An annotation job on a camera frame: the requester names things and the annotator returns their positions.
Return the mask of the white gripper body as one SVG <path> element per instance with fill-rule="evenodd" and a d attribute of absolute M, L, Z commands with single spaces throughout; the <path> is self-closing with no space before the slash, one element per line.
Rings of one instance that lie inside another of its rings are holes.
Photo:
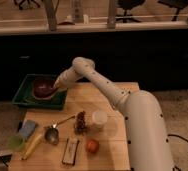
<path fill-rule="evenodd" d="M 73 80 L 73 75 L 69 71 L 62 72 L 56 79 L 53 88 L 58 91 L 64 91 L 71 88 L 75 84 Z"/>

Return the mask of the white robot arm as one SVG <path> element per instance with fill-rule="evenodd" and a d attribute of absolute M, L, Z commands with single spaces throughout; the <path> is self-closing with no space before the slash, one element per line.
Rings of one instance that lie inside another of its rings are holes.
<path fill-rule="evenodd" d="M 88 79 L 123 115 L 132 170 L 174 171 L 163 112 L 155 96 L 144 90 L 121 89 L 95 70 L 93 60 L 84 57 L 74 58 L 72 66 L 57 77 L 54 86 L 67 89 L 81 78 Z"/>

